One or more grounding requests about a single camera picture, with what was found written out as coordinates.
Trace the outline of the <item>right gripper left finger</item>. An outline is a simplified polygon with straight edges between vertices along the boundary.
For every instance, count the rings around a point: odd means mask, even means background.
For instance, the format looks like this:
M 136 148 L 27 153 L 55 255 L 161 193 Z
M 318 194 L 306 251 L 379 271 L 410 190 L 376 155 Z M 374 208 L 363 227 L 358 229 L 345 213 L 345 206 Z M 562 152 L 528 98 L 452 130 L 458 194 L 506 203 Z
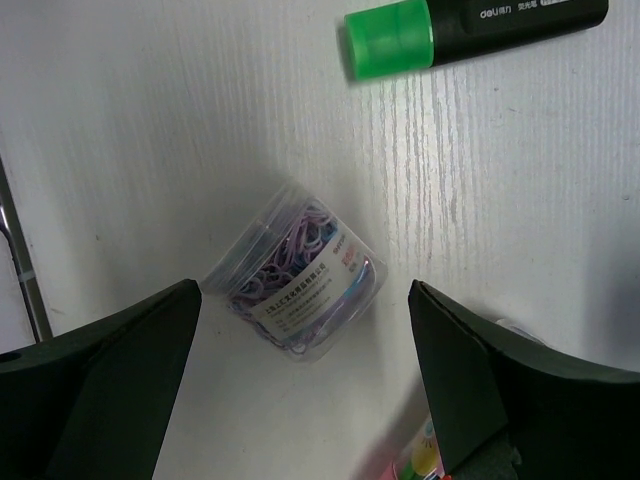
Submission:
M 4 479 L 149 479 L 201 309 L 182 280 L 1 356 Z

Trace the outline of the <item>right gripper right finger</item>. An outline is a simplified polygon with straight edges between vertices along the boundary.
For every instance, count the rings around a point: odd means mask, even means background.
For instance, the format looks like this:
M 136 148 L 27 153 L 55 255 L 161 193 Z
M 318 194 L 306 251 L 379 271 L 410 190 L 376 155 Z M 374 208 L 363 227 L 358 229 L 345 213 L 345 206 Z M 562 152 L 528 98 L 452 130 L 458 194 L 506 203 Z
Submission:
M 635 479 L 639 376 L 559 352 L 421 281 L 412 330 L 454 479 Z

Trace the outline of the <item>clear jar of paperclips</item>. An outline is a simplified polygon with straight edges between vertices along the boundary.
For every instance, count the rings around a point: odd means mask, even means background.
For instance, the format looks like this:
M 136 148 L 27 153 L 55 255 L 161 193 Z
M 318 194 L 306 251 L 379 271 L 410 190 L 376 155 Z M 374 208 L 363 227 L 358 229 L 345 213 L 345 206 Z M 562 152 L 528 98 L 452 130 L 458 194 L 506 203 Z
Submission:
M 323 356 L 370 306 L 388 269 L 324 202 L 284 185 L 201 282 L 278 351 Z

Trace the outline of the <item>green cap black highlighter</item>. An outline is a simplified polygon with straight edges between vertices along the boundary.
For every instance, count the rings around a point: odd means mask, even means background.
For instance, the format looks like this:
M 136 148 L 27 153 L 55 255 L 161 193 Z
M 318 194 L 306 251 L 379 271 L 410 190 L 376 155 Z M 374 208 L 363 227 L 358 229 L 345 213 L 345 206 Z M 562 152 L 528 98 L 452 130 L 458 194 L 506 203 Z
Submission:
M 343 46 L 357 81 L 425 70 L 595 27 L 607 0 L 399 1 L 348 14 Z

